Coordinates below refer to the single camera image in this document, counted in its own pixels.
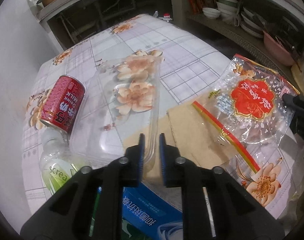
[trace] plastic bottle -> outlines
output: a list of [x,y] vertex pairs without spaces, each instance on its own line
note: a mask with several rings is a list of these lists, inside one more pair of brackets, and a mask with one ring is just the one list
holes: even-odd
[[41,140],[43,153],[39,160],[39,167],[44,183],[53,195],[88,163],[85,157],[72,154],[62,134],[52,127],[46,128]]

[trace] white wall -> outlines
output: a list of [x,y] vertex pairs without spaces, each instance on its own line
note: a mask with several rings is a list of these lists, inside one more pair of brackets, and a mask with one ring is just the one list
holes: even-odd
[[40,66],[55,56],[26,0],[0,6],[0,210],[19,232],[31,213],[21,169],[25,106]]

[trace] transparent plastic container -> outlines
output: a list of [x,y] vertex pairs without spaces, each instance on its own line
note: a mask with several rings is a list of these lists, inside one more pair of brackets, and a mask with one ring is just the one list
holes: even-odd
[[163,57],[129,56],[101,64],[77,114],[70,137],[72,152],[99,168],[124,155],[124,140],[148,127],[145,169],[154,165]]

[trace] bottle label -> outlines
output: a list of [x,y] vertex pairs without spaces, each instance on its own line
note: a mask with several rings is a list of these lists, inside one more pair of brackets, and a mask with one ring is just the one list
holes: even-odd
[[53,195],[79,170],[73,163],[54,159],[42,170],[42,178]]

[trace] floral tablecloth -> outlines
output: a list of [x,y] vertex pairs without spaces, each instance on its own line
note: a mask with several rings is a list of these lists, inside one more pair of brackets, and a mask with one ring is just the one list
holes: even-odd
[[[164,116],[169,108],[200,95],[218,79],[230,62],[194,35],[149,15],[138,15],[106,29],[45,62],[31,91],[22,138],[23,180],[32,214],[51,197],[39,169],[39,158],[43,152],[41,135],[44,131],[39,116],[49,89],[64,74],[75,77],[86,88],[102,62],[124,58],[138,50],[160,50],[165,58],[161,65],[159,117]],[[283,173],[278,177],[282,184],[279,192],[283,193],[278,193],[276,199],[285,206],[288,200],[286,194],[293,194],[300,183],[300,179],[293,180],[292,167],[296,165],[295,170],[302,170],[302,163],[295,163],[291,155],[280,149],[273,158],[284,159]],[[275,205],[276,201],[267,209],[278,217],[283,209],[274,208]]]

